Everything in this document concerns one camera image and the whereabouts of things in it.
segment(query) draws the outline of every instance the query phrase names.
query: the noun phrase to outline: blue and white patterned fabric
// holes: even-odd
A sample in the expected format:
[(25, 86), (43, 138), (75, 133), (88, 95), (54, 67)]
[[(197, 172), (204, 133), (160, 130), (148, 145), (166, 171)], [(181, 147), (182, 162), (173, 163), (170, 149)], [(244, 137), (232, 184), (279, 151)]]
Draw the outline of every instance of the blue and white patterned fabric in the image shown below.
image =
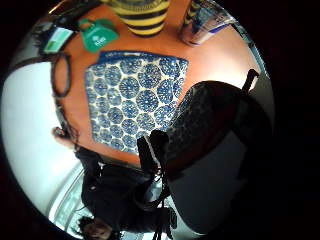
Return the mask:
[(94, 141), (138, 154), (136, 140), (166, 131), (188, 61), (145, 52), (101, 52), (85, 72)]

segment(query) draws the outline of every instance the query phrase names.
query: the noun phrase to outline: orange table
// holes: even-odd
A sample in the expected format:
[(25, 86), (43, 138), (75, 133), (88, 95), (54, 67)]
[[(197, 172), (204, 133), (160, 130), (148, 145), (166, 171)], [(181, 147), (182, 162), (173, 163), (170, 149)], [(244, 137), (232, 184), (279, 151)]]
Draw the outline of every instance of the orange table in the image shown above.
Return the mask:
[[(253, 68), (260, 72), (247, 44), (231, 26), (197, 47), (190, 47), (181, 42), (177, 32), (188, 3), (188, 0), (171, 1), (164, 29), (152, 38), (133, 35), (126, 25), (103, 4), (83, 17), (93, 20), (107, 18), (115, 24), (120, 36), (101, 49), (102, 51), (137, 50), (187, 59), (189, 66), (180, 100), (191, 86), (205, 80), (223, 81), (241, 88), (249, 69)], [(97, 143), (91, 137), (84, 72), (89, 65), (96, 63), (99, 53), (93, 54), (86, 51), (80, 34), (67, 44), (64, 51), (71, 56), (72, 73), (70, 92), (61, 103), (66, 111), (67, 120), (79, 132), (79, 145), (110, 158), (139, 166), (138, 156)], [(64, 89), (65, 75), (65, 65), (63, 62), (58, 62), (55, 76), (57, 89), (60, 91)]]

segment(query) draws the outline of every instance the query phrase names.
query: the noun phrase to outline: yellow striped cup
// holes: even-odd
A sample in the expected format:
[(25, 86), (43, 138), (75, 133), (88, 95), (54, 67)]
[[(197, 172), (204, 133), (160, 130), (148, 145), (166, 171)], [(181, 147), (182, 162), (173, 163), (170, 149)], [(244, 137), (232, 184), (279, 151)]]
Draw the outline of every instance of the yellow striped cup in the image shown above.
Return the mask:
[(101, 0), (139, 37), (157, 35), (164, 26), (170, 0)]

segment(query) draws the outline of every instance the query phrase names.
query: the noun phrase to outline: strap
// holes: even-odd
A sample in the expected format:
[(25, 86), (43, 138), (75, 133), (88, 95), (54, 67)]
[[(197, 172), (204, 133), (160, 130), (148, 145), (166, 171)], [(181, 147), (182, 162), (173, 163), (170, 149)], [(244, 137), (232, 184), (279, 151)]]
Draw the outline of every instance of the strap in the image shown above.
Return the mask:
[(242, 86), (242, 90), (245, 92), (249, 92), (250, 87), (252, 85), (253, 79), (255, 77), (259, 77), (259, 73), (257, 73), (254, 69), (250, 69), (247, 73), (247, 79), (244, 85)]
[[(55, 55), (55, 59), (52, 63), (52, 68), (51, 68), (51, 85), (52, 85), (52, 91), (53, 91), (53, 97), (60, 99), (65, 97), (69, 91), (70, 91), (70, 85), (71, 85), (71, 65), (70, 65), (70, 56), (65, 54), (64, 52), (58, 52)], [(66, 68), (67, 68), (67, 78), (66, 78), (66, 85), (65, 88), (63, 90), (62, 93), (59, 93), (55, 87), (55, 69), (56, 69), (56, 65), (58, 60), (61, 58), (63, 58), (63, 60), (66, 63)]]
[(164, 223), (164, 199), (162, 199), (161, 201), (161, 218), (159, 218), (158, 224), (157, 224), (157, 228), (156, 231), (154, 232), (153, 238), (152, 240), (161, 240), (161, 235), (162, 235), (162, 228), (163, 228), (163, 223)]

